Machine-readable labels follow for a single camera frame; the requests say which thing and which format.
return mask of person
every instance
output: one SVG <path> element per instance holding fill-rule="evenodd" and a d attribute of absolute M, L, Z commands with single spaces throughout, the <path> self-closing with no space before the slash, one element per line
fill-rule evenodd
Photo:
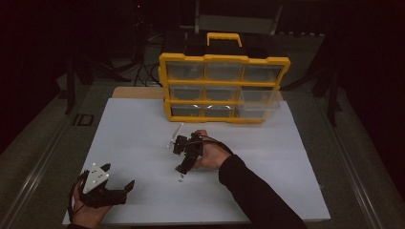
<path fill-rule="evenodd" d="M 195 132 L 202 140 L 209 140 L 206 130 Z M 307 228 L 297 214 L 274 192 L 274 190 L 237 156 L 215 143 L 203 144 L 202 157 L 194 164 L 200 167 L 219 169 L 219 180 L 232 194 L 235 201 L 251 221 L 254 228 Z M 112 206 L 91 208 L 78 200 L 78 185 L 75 190 L 77 211 L 69 229 L 97 228 Z"/>

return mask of person's right hand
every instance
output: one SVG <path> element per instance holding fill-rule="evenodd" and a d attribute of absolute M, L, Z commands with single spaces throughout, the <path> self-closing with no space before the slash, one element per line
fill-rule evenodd
<path fill-rule="evenodd" d="M 206 130 L 198 130 L 195 132 L 197 135 L 202 135 L 202 140 L 210 140 Z M 209 169 L 219 169 L 224 161 L 230 156 L 226 150 L 221 146 L 205 142 L 202 147 L 202 157 L 199 158 L 194 164 L 194 168 L 209 168 Z"/>

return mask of black mechanical device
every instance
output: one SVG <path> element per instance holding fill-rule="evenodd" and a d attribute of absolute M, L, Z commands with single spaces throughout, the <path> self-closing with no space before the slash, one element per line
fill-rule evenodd
<path fill-rule="evenodd" d="M 203 155 L 204 143 L 217 144 L 233 155 L 232 151 L 225 144 L 212 137 L 197 135 L 195 133 L 192 133 L 190 138 L 183 135 L 178 135 L 176 141 L 174 142 L 173 154 L 180 155 L 182 152 L 184 152 L 185 158 L 182 163 L 176 167 L 176 170 L 181 174 L 186 175 L 187 172 L 193 168 L 199 156 Z"/>
<path fill-rule="evenodd" d="M 72 198 L 75 186 L 78 182 L 80 182 L 79 200 L 88 207 L 99 208 L 103 206 L 125 204 L 127 194 L 133 190 L 135 181 L 132 180 L 129 182 L 125 185 L 123 190 L 108 190 L 105 187 L 109 177 L 106 172 L 110 170 L 110 167 L 111 164 L 105 164 L 101 167 L 97 167 L 93 164 L 90 171 L 84 171 L 77 178 L 69 195 L 68 212 L 71 221 L 73 215 L 78 211 L 76 210 L 76 212 L 74 212 L 72 207 Z"/>

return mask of black sleeve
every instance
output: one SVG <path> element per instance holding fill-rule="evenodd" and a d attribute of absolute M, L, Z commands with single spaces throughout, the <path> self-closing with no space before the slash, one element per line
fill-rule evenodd
<path fill-rule="evenodd" d="M 90 228 L 71 223 L 68 225 L 68 227 L 66 229 L 90 229 Z"/>
<path fill-rule="evenodd" d="M 255 228 L 307 228 L 298 215 L 238 156 L 230 156 L 224 161 L 219 179 Z"/>

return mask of dark background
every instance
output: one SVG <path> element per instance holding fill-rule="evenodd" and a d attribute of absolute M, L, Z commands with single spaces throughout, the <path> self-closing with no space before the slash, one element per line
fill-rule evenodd
<path fill-rule="evenodd" d="M 273 1 L 201 1 L 207 14 L 272 17 Z M 277 32 L 326 34 L 314 67 L 330 63 L 366 127 L 387 171 L 405 197 L 405 3 L 398 0 L 279 1 Z M 56 79 L 66 72 L 74 46 L 102 61 L 133 57 L 133 25 L 165 32 L 193 25 L 194 3 L 173 1 L 12 1 L 0 9 L 0 111 L 3 152 L 32 119 L 59 94 Z"/>

